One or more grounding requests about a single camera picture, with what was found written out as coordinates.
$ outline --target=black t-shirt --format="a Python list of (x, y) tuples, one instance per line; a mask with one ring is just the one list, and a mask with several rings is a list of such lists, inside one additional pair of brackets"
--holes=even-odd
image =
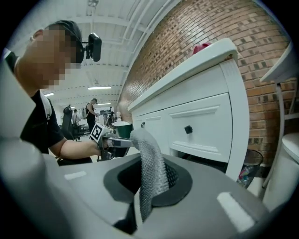
[[(86, 114), (89, 112), (89, 109), (87, 108), (88, 104), (86, 105)], [(89, 113), (87, 115), (87, 121), (95, 121), (95, 115), (92, 113)]]
[[(17, 57), (13, 52), (6, 58), (12, 72), (14, 71), (16, 59)], [(31, 99), (35, 102), (36, 107), (21, 133), (21, 139), (35, 145), (43, 154), (48, 154), (48, 148), (60, 142), (64, 136), (57, 124), (51, 101), (49, 100), (52, 107), (52, 114), (50, 119), (47, 120), (40, 92), (37, 91)]]

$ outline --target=gray towel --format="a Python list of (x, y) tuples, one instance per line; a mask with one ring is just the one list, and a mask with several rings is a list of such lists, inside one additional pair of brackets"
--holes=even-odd
[(142, 221), (151, 212), (151, 200), (169, 189), (164, 159), (154, 137), (143, 128), (133, 130), (130, 136), (141, 155), (140, 213)]

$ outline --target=red object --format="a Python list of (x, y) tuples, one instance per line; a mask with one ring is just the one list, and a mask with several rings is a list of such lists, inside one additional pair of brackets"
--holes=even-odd
[(194, 54), (198, 53), (199, 51), (203, 50), (204, 48), (208, 47), (209, 45), (211, 45), (210, 42), (206, 42), (206, 43), (204, 43), (202, 45), (196, 45), (195, 48), (194, 48), (194, 50), (193, 50), (192, 56)]

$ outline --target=white ceiling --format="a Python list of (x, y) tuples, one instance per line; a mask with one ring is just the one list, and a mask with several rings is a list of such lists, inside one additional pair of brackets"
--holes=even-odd
[[(96, 8), (89, 6), (97, 2)], [(64, 80), (45, 90), (52, 103), (84, 107), (92, 98), (116, 106), (134, 60), (157, 24), (180, 0), (44, 0), (27, 15), (8, 47), (22, 55), (32, 34), (57, 20), (75, 21), (83, 41), (91, 32), (102, 39), (101, 59), (84, 59)], [(111, 86), (110, 90), (88, 90)]]

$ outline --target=brick wall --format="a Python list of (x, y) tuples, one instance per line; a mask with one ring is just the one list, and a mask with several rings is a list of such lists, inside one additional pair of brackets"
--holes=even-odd
[[(259, 79), (284, 52), (288, 41), (267, 13), (251, 0), (182, 1), (159, 23), (134, 62), (118, 103), (122, 119), (132, 122), (127, 106), (192, 54), (195, 44), (229, 37), (238, 47), (238, 66), (250, 111), (248, 148), (271, 163), (279, 132), (279, 106), (273, 83)], [(282, 84), (290, 107), (294, 80)]]

